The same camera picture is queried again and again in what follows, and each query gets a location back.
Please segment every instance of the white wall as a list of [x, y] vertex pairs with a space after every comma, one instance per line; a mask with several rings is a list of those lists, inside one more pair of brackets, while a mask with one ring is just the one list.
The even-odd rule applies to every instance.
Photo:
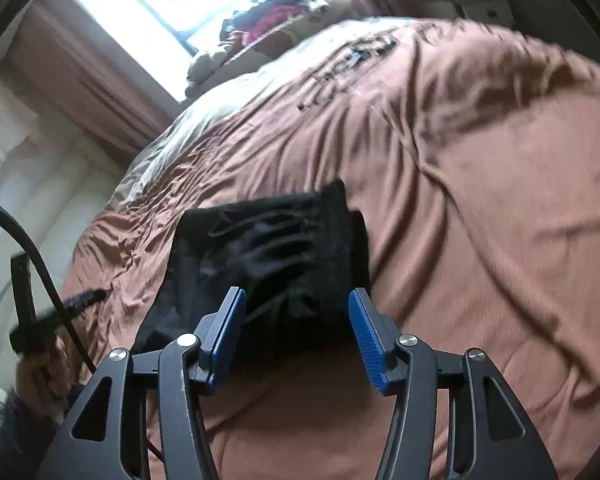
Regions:
[[[122, 168], [79, 128], [56, 111], [17, 74], [0, 68], [0, 81], [37, 117], [35, 129], [0, 166], [0, 204], [38, 245], [56, 287], [60, 287], [80, 233], [101, 211], [122, 177]], [[11, 120], [5, 116], [5, 122]], [[19, 247], [0, 230], [0, 293], [10, 279], [10, 257]], [[50, 301], [32, 269], [38, 311]], [[8, 344], [15, 323], [9, 288], [0, 302], [0, 387], [10, 387], [16, 357]]]

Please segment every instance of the windowsill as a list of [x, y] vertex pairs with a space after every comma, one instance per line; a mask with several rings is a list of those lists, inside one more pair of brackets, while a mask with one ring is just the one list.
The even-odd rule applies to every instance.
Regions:
[[135, 0], [75, 0], [174, 100], [185, 99], [191, 56]]

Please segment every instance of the brown bedsheet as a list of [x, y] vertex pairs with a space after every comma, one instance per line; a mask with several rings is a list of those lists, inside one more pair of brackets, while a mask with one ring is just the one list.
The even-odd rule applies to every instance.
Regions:
[[[78, 323], [99, 362], [132, 345], [184, 210], [339, 176], [366, 220], [378, 310], [432, 348], [485, 349], [572, 479], [600, 444], [600, 67], [467, 22], [395, 36], [386, 58], [322, 80], [341, 52], [247, 106], [131, 205], [100, 214], [63, 293], [112, 286]], [[233, 376], [203, 409], [225, 480], [367, 480], [393, 405], [343, 348]], [[433, 478], [443, 392], [438, 418]]]

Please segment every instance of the pile of clothes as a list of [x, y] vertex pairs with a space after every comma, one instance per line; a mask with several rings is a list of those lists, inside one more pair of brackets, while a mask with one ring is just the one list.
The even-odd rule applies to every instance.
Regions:
[[[249, 33], [255, 29], [262, 29], [262, 20], [268, 20], [272, 22], [271, 16], [281, 16], [285, 13], [294, 12], [295, 14], [302, 13], [302, 1], [303, 0], [267, 0], [251, 7], [251, 9], [245, 12], [234, 12], [234, 15], [228, 20], [222, 22], [222, 29], [220, 30], [220, 41], [228, 40], [230, 34], [234, 30], [241, 30]], [[286, 18], [280, 22], [275, 23], [270, 27], [273, 28], [280, 23], [286, 21]]]
[[293, 23], [285, 33], [295, 46], [317, 31], [350, 17], [350, 0], [267, 0], [224, 20], [217, 45], [201, 49], [187, 73], [187, 96], [209, 79], [242, 49], [283, 23]]

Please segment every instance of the black cloth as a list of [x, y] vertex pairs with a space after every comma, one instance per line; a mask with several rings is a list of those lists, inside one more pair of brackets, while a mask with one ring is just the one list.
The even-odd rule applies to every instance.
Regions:
[[323, 348], [352, 338], [349, 293], [368, 288], [364, 220], [344, 184], [184, 213], [167, 271], [132, 353], [164, 348], [216, 312], [229, 287], [247, 295], [234, 367], [258, 355]]

